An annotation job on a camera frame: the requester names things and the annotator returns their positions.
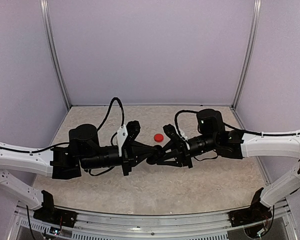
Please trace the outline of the red earbud charging case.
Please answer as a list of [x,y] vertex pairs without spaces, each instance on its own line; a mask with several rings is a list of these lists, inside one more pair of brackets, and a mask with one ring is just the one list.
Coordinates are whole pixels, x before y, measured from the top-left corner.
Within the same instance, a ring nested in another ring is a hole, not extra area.
[[154,135],[154,141],[157,143],[161,143],[164,140],[164,136],[161,133],[157,133]]

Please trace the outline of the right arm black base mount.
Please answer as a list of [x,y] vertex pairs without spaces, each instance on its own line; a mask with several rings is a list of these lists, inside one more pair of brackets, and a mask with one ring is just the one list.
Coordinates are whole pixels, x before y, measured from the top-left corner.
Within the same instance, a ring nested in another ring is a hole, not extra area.
[[249,207],[232,210],[228,217],[232,227],[256,223],[272,217],[271,208],[261,203],[261,193],[264,188],[257,190]]

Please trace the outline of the black earbud charging case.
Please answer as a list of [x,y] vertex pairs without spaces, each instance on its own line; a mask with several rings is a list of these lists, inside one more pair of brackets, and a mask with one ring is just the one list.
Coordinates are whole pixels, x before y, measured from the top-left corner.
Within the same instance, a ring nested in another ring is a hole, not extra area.
[[146,163],[149,165],[156,165],[157,162],[166,154],[162,146],[155,145],[154,148],[155,151],[146,159]]

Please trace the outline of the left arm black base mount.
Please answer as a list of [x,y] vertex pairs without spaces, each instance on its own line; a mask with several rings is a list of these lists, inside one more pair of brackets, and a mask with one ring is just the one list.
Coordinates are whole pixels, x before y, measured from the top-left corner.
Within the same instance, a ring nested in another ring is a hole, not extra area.
[[53,195],[45,190],[41,191],[43,201],[39,209],[34,210],[33,217],[37,220],[58,225],[60,227],[73,228],[78,213],[55,207]]

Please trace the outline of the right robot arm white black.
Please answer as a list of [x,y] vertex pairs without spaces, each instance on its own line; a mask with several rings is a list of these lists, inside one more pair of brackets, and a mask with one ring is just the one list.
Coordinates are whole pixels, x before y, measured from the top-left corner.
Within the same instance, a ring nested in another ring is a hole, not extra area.
[[156,165],[191,168],[193,158],[210,151],[220,157],[236,160],[250,157],[297,159],[298,163],[292,170],[255,193],[251,207],[245,212],[250,222],[258,221],[266,209],[300,188],[300,130],[254,132],[226,124],[218,110],[208,108],[195,111],[194,114],[200,135],[186,138],[178,124],[165,125],[163,130],[170,140],[153,157]]

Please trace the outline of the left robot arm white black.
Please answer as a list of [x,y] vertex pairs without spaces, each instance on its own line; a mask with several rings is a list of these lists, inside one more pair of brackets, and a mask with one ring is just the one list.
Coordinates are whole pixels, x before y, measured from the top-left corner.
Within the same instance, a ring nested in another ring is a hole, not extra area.
[[139,123],[131,121],[117,131],[117,145],[100,146],[97,128],[92,124],[82,124],[68,132],[69,142],[43,149],[0,142],[0,190],[15,196],[29,209],[39,210],[47,221],[56,222],[60,211],[54,205],[53,195],[32,188],[9,171],[70,180],[81,177],[82,171],[121,166],[127,176],[133,167],[158,151],[155,146],[137,142],[139,132]]

